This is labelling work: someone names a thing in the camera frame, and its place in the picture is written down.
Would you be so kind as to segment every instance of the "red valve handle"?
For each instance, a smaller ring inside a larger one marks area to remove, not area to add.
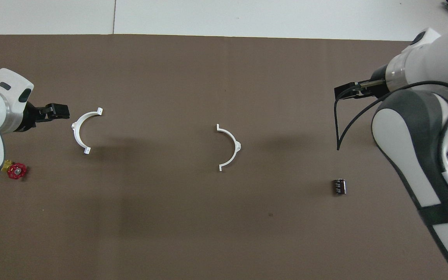
[[[14,163],[8,167],[8,177],[10,179],[19,179],[27,173],[27,167],[23,163]]]

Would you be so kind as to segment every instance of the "brown surface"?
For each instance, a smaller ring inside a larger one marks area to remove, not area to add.
[[[375,147],[336,151],[333,87],[407,43],[154,35],[0,36],[0,68],[71,119],[5,136],[0,279],[448,279]],[[341,125],[372,100],[343,101]],[[86,156],[70,128],[82,127]],[[233,143],[215,124],[242,143]],[[331,181],[347,180],[334,197]]]

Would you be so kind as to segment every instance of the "nut on valve handle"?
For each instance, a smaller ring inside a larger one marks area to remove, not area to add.
[[[6,172],[10,179],[17,180],[25,176],[27,167],[23,163],[14,163],[7,159],[3,164],[1,171]]]

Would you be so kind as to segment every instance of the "white bracket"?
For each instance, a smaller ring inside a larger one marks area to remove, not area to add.
[[[217,124],[217,131],[226,133],[227,135],[229,135],[229,137],[231,137],[231,139],[233,139],[233,142],[234,142],[233,156],[229,159],[229,161],[226,161],[223,164],[219,164],[219,171],[221,172],[223,166],[228,165],[229,163],[231,163],[231,161],[233,161],[233,159],[235,159],[236,153],[242,149],[242,144],[240,142],[236,141],[236,138],[229,131],[219,128],[219,124]]]
[[[73,136],[75,137],[77,144],[79,144],[81,147],[84,148],[84,154],[89,154],[89,151],[91,151],[91,148],[88,147],[86,144],[84,144],[81,140],[81,135],[79,134],[81,125],[87,118],[92,117],[92,116],[101,116],[102,113],[103,113],[103,108],[98,107],[98,110],[96,112],[85,113],[84,115],[82,115],[82,117],[80,117],[76,122],[74,122],[72,124]]]

